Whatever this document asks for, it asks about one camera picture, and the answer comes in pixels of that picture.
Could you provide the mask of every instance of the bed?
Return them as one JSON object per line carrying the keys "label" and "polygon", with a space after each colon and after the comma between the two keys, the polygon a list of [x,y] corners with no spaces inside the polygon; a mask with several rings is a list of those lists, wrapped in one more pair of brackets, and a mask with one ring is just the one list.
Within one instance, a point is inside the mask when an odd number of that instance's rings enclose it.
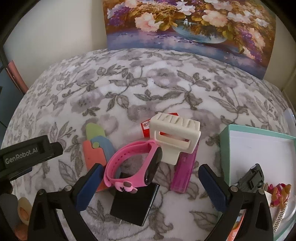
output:
{"label": "bed", "polygon": [[[143,227],[119,224],[109,214],[112,190],[96,193],[81,215],[98,240],[204,240],[217,213],[197,170],[207,163],[222,174],[218,134],[229,124],[288,134],[286,108],[277,87],[214,59],[171,50],[103,49],[45,70],[17,107],[2,148],[41,135],[62,144],[62,156],[13,181],[13,193],[33,203],[37,190],[58,191],[86,174],[81,144],[87,123],[101,125],[120,148],[131,141],[129,130],[157,112],[198,120],[202,135],[185,194],[169,190],[174,167],[161,163],[154,178],[161,187]],[[130,158],[123,170],[134,172],[141,158]],[[60,219],[74,240],[62,214]]]}

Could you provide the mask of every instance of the beige plastic handle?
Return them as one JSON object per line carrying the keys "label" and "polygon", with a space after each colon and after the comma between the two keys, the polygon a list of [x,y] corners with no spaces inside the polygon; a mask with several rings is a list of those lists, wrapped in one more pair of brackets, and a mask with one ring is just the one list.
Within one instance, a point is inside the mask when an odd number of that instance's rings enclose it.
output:
{"label": "beige plastic handle", "polygon": [[[163,150],[161,161],[172,165],[176,165],[180,152],[189,154],[193,152],[201,134],[199,121],[162,112],[157,113],[151,118],[149,128],[150,139],[154,139]],[[160,135],[160,132],[178,136],[189,141],[163,136]]]}

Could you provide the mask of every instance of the screw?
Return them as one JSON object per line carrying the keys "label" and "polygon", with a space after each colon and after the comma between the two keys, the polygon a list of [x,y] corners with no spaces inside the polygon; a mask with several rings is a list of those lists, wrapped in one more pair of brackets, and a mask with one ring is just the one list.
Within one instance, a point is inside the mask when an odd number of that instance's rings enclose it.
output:
{"label": "screw", "polygon": [[44,193],[44,191],[45,191],[44,189],[40,189],[40,190],[37,192],[37,194],[38,194],[38,195],[42,195],[42,194]]}
{"label": "screw", "polygon": [[231,186],[230,190],[233,191],[233,192],[237,192],[238,188],[236,186]]}
{"label": "screw", "polygon": [[67,186],[64,187],[64,190],[65,190],[66,192],[69,192],[69,191],[72,190],[72,186],[71,186],[71,185],[67,185]]}

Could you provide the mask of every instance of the purple plastic case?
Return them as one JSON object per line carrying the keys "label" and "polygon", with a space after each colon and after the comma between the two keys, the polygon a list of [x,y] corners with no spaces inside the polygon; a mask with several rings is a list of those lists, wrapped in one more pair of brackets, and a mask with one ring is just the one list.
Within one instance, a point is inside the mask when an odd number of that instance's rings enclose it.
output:
{"label": "purple plastic case", "polygon": [[194,167],[196,153],[198,149],[197,143],[192,154],[181,152],[176,165],[174,178],[170,185],[170,189],[175,192],[185,193],[188,187],[190,176]]}

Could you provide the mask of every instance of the flower painting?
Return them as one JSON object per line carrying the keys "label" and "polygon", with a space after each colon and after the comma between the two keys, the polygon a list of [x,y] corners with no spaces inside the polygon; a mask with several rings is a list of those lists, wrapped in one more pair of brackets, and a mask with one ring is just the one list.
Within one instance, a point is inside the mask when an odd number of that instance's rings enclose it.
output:
{"label": "flower painting", "polygon": [[111,50],[178,50],[265,75],[276,19],[259,0],[104,0],[103,7]]}

